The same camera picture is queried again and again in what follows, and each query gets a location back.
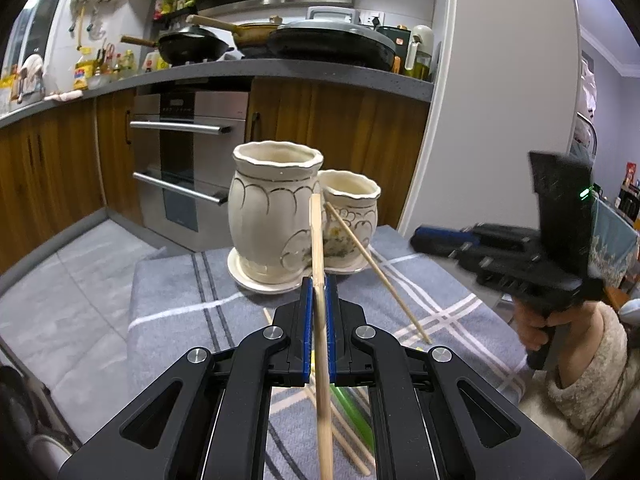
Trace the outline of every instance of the electrical outlet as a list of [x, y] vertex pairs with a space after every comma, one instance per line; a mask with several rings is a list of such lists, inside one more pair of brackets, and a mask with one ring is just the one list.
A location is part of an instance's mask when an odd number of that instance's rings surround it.
[[385, 13], [380, 10], [366, 10], [363, 9], [360, 11], [360, 23], [363, 25], [368, 25], [369, 27], [373, 27], [373, 18], [377, 18], [380, 20], [379, 25], [385, 24]]

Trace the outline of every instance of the beige fleece sleeve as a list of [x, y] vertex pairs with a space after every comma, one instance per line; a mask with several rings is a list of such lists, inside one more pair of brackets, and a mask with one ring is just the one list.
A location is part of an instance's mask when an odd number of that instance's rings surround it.
[[610, 306], [599, 304], [604, 318], [602, 342], [593, 361], [568, 388], [547, 375], [551, 401], [594, 446], [606, 447], [624, 435], [640, 411], [640, 351], [627, 355], [626, 333]]

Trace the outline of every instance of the green straw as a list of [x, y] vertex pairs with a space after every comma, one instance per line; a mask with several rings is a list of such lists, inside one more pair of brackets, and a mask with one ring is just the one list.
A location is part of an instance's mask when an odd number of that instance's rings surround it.
[[371, 431], [369, 424], [367, 424], [367, 421], [364, 420], [363, 416], [360, 414], [360, 411], [341, 388], [336, 388], [333, 384], [331, 384], [330, 386], [332, 393], [334, 394], [335, 398], [338, 399], [338, 402], [340, 402], [343, 410], [353, 422], [353, 425], [356, 427], [356, 430], [362, 437], [363, 442], [366, 444], [369, 450], [373, 452], [373, 432]]

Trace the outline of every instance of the person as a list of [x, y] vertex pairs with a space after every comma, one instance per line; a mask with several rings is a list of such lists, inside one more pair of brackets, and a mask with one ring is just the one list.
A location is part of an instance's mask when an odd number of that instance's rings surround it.
[[553, 372], [537, 372], [519, 408], [575, 456], [590, 478], [640, 411], [640, 349], [630, 349], [615, 311], [585, 302], [547, 319], [516, 302], [521, 343], [538, 350], [545, 326], [569, 324]]

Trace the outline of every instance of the kitchen cabinet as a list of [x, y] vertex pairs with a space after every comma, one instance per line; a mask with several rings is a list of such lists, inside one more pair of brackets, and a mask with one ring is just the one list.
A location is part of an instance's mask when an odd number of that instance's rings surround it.
[[142, 225], [134, 171], [129, 120], [136, 91], [123, 90], [97, 98], [98, 146], [107, 206]]
[[102, 207], [92, 117], [76, 103], [0, 130], [0, 273]]
[[306, 144], [322, 152], [323, 169], [372, 178], [382, 188], [378, 224], [395, 228], [414, 176], [428, 113], [425, 102], [384, 92], [255, 78], [246, 138]]

